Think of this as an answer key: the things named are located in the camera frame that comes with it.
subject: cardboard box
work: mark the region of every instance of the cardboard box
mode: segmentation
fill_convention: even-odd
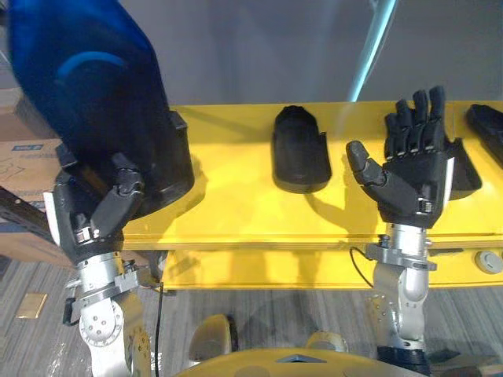
[[[60,171],[58,139],[0,142],[0,185],[40,210],[42,194],[52,191]],[[0,254],[26,262],[71,266],[59,247],[26,232],[18,224],[0,222]]]

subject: blue object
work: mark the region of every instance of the blue object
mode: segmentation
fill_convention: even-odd
[[[139,167],[138,215],[189,191],[185,124],[169,112],[149,40],[116,0],[11,0],[9,47],[23,91],[78,161],[110,187],[115,153]]]

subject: yellow shelf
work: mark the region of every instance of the yellow shelf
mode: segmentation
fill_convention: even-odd
[[[467,129],[463,114],[470,104],[446,106],[447,132],[465,137],[483,188],[449,203],[428,233],[438,248],[503,247],[503,170]],[[503,109],[501,102],[491,105]],[[354,181],[345,145],[362,140],[373,158],[383,162],[383,118],[393,111],[393,103],[304,106],[327,132],[333,172],[327,187],[311,195],[284,192],[271,177],[272,122],[282,104],[177,107],[189,124],[196,184],[172,205],[130,221],[124,229],[125,248],[294,251],[375,240],[385,225],[376,204]]]
[[[501,255],[503,249],[493,249]],[[478,251],[439,254],[430,260],[430,287],[487,287],[503,285],[503,273],[484,273],[475,264]],[[364,276],[372,281],[375,262],[354,253]],[[368,289],[354,269],[348,250],[170,251],[163,275],[164,288],[179,289]]]

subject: robotic arm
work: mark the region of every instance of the robotic arm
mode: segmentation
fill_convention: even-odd
[[[375,201],[388,223],[380,242],[366,248],[377,260],[376,294],[369,301],[380,361],[430,374],[424,354],[423,303],[428,294],[426,229],[439,219],[450,198],[454,158],[444,130],[445,94],[430,90],[431,111],[424,91],[413,95],[415,108],[405,100],[386,116],[387,140],[381,167],[360,141],[347,145],[356,181]]]
[[[150,375],[135,290],[152,282],[121,259],[122,228],[192,187],[186,124],[168,107],[149,40],[116,0],[12,0],[9,44],[18,82],[63,142],[45,201],[79,273],[64,323],[79,324],[94,376]]]

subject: black cable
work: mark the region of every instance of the black cable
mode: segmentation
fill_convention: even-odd
[[[351,246],[349,248],[349,255],[351,257],[351,261],[353,262],[353,266],[354,266],[354,269],[356,269],[356,272],[358,273],[358,275],[360,275],[362,277],[362,279],[369,285],[369,287],[371,288],[374,288],[374,286],[372,285],[372,283],[370,283],[366,277],[363,276],[363,273],[362,271],[358,268],[358,266],[356,265],[356,261],[354,260],[354,256],[353,256],[353,251],[357,251],[358,253],[360,253],[361,255],[363,255],[363,257],[368,260],[368,261],[372,261],[372,259],[370,258],[367,258],[367,256],[365,255],[365,253],[363,251],[361,251],[360,249],[358,249],[357,247],[355,246]]]
[[[159,329],[160,329],[160,314],[163,309],[163,288],[164,284],[161,281],[159,288],[159,306],[157,306],[156,344],[154,349],[154,361],[156,363],[156,377],[159,377]]]

